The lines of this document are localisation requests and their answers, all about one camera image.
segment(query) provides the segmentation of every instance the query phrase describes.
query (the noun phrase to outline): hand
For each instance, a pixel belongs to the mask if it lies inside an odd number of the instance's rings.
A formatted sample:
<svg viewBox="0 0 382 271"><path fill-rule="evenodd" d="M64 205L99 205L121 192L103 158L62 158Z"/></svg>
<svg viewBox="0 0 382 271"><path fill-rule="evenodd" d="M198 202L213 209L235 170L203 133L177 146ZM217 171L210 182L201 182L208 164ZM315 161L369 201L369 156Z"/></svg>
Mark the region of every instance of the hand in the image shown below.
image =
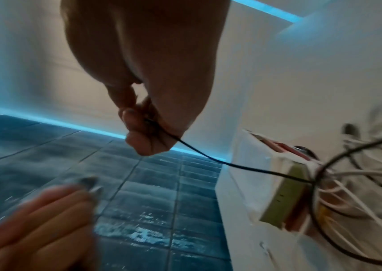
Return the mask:
<svg viewBox="0 0 382 271"><path fill-rule="evenodd" d="M96 270L94 204L79 187L48 189L0 225L0 271Z"/></svg>
<svg viewBox="0 0 382 271"><path fill-rule="evenodd" d="M229 0L62 0L69 46L81 66L104 83L141 155L181 137L209 98ZM148 97L136 104L133 83Z"/></svg>

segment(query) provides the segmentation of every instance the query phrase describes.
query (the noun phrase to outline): white wall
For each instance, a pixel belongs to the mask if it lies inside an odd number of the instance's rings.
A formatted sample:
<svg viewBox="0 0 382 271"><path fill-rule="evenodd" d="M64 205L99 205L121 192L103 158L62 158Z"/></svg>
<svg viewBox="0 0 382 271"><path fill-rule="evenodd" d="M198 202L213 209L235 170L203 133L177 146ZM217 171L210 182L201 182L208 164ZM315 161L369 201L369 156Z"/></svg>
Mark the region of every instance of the white wall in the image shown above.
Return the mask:
<svg viewBox="0 0 382 271"><path fill-rule="evenodd" d="M279 33L258 62L241 126L339 152L341 125L382 97L382 0L331 1Z"/></svg>
<svg viewBox="0 0 382 271"><path fill-rule="evenodd" d="M11 58L0 62L0 108L125 135L104 86L83 72L68 48L59 0L36 2L0 0L0 7L8 7L2 8L0 16L13 23L7 35L0 24L0 60ZM33 21L29 10L37 17ZM214 156L226 155L250 89L255 55L270 37L289 25L232 2L212 96L186 133L187 142ZM137 92L141 98L145 96L144 88Z"/></svg>

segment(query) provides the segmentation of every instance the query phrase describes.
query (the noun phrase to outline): tiled floor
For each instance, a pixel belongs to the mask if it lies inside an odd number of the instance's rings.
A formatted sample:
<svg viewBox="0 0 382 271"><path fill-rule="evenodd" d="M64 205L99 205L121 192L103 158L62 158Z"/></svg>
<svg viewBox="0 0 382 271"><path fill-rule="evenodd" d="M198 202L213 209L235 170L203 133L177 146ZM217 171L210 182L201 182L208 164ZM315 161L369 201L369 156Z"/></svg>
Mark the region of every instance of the tiled floor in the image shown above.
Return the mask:
<svg viewBox="0 0 382 271"><path fill-rule="evenodd" d="M41 189L97 175L103 271L231 271L215 195L220 164L123 140L0 116L0 221Z"/></svg>

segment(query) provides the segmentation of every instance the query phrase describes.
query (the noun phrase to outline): blue light strip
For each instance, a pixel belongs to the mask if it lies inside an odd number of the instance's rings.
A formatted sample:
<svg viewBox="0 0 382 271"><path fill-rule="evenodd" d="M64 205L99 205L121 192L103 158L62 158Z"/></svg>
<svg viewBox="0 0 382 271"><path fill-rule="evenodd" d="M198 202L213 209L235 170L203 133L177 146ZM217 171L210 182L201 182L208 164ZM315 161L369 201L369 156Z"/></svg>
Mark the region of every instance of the blue light strip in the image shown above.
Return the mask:
<svg viewBox="0 0 382 271"><path fill-rule="evenodd" d="M290 21L291 23L299 22L302 19L301 17L299 17L297 15L288 13L288 12L283 11L281 9L278 9L278 8L269 6L267 4L258 2L256 0L233 0L233 1L240 3L240 4L243 4L245 6L248 6L248 7L254 8L256 10L265 12L267 14L273 15L277 18L281 18L281 19L284 19L286 21Z"/></svg>
<svg viewBox="0 0 382 271"><path fill-rule="evenodd" d="M75 129L75 130L86 131L86 132L90 132L90 133L102 134L102 135L106 135L106 136L113 137L113 138L125 139L125 136L121 135L121 134L105 132L105 131L101 131L101 130L97 130L97 129L93 129L93 128L88 128L88 127L84 127L84 126L70 124L70 123L63 122L63 121L56 121L56 120L52 120L52 119L47 119L44 117L37 117L37 116L29 115L29 114L22 114L22 113L18 113L16 111L0 109L0 115L18 117L20 119L26 119L26 120L30 120L30 121L36 121L36 122L40 122L40 123L56 125L56 126L71 128L71 129ZM201 154L196 153L192 150L184 150L184 149L175 148L175 147L171 148L171 150L203 157ZM218 157L214 157L214 158L221 160L221 161L225 161L225 159L222 159L222 158L218 158Z"/></svg>

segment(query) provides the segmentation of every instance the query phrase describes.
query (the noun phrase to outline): person's left hand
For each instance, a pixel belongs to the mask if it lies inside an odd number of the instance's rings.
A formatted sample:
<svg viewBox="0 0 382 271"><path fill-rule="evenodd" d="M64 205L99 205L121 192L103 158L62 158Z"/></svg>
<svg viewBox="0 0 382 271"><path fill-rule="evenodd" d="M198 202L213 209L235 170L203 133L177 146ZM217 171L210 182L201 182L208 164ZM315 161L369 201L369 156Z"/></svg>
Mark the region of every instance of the person's left hand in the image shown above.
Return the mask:
<svg viewBox="0 0 382 271"><path fill-rule="evenodd" d="M0 271L97 268L94 202L76 186L48 189L0 224Z"/></svg>

